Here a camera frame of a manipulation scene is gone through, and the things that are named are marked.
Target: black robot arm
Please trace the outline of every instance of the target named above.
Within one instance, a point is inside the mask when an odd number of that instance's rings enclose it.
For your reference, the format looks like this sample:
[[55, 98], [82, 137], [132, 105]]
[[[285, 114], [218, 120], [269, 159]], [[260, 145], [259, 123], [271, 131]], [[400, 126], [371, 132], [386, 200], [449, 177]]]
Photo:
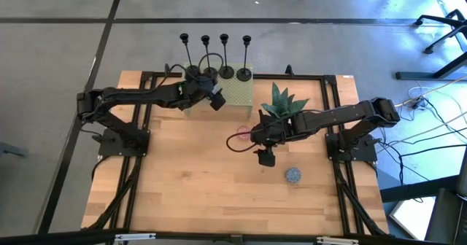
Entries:
[[400, 117], [393, 102], [385, 98], [375, 98], [371, 101], [361, 101], [356, 105], [342, 106], [324, 112], [302, 111], [289, 117], [277, 119], [264, 115], [260, 110], [260, 123], [253, 129], [250, 140], [265, 149], [259, 149], [259, 163], [264, 166], [274, 166], [275, 157], [272, 147], [290, 141], [306, 139], [316, 134], [320, 129], [361, 120], [350, 129], [344, 129], [335, 135], [336, 140], [329, 141], [335, 149], [352, 156], [352, 149], [359, 145], [360, 139], [375, 128], [393, 127]]
[[103, 136], [93, 136], [101, 143], [99, 154], [143, 156], [147, 152], [149, 131], [138, 129], [131, 122], [123, 122], [110, 112], [117, 105], [156, 104], [163, 108], [184, 110], [208, 98], [214, 110], [225, 99], [216, 79], [204, 75], [188, 75], [182, 82], [159, 85], [151, 90], [119, 89], [114, 87], [92, 90], [77, 95], [77, 115], [82, 123], [98, 122], [107, 129]]

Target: green plant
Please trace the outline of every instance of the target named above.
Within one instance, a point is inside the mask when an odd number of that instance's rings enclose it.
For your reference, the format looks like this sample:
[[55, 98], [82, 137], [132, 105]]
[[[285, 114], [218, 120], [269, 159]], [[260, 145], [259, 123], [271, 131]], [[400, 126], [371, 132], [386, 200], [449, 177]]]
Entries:
[[272, 82], [272, 105], [261, 104], [271, 116], [277, 118], [284, 117], [288, 114], [299, 112], [305, 107], [309, 99], [293, 101], [295, 95], [288, 95], [288, 88], [280, 93], [275, 82]]

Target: blue ball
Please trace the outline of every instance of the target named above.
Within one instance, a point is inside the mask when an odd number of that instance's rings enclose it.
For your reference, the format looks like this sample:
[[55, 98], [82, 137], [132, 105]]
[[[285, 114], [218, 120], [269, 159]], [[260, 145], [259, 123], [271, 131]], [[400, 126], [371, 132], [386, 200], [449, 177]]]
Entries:
[[289, 168], [285, 172], [285, 178], [290, 183], [297, 183], [301, 179], [301, 172], [298, 168]]

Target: succulent plant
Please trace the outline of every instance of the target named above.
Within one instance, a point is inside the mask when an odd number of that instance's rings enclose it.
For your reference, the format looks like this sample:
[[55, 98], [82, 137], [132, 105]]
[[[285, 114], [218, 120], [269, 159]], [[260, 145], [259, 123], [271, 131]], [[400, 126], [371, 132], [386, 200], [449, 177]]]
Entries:
[[272, 105], [261, 104], [272, 117], [284, 117], [301, 111], [309, 99], [293, 101], [295, 95], [288, 95], [288, 88], [280, 93], [275, 82], [272, 82]]

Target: wooden table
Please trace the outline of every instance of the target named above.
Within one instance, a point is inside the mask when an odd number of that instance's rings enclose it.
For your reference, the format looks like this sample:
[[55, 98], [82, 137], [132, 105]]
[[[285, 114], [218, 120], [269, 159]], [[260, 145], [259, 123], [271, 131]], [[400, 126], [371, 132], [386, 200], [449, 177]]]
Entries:
[[[123, 71], [119, 88], [138, 88], [140, 71]], [[352, 76], [337, 76], [341, 105], [358, 102]], [[172, 78], [166, 83], [179, 81]], [[238, 127], [259, 122], [260, 104], [271, 103], [273, 80], [254, 84], [252, 116], [245, 121], [190, 120], [178, 109], [153, 106], [150, 148], [142, 161], [132, 230], [183, 233], [244, 233], [329, 235], [342, 234], [336, 183], [325, 149], [322, 129], [307, 140], [274, 149], [276, 166], [258, 165], [253, 149], [231, 152], [225, 146]], [[289, 88], [295, 99], [310, 98], [305, 109], [323, 109], [320, 83], [308, 80], [275, 80], [280, 90]], [[332, 98], [331, 88], [328, 94]], [[116, 106], [112, 112], [131, 121], [133, 106]], [[234, 139], [237, 149], [251, 142]], [[113, 199], [122, 157], [100, 165], [90, 189], [82, 226], [94, 223]], [[297, 167], [302, 179], [288, 184], [287, 168]], [[371, 218], [388, 231], [377, 178], [365, 163], [353, 163], [358, 197]], [[120, 208], [123, 224], [126, 201]], [[352, 206], [347, 201], [351, 230], [355, 232]]]

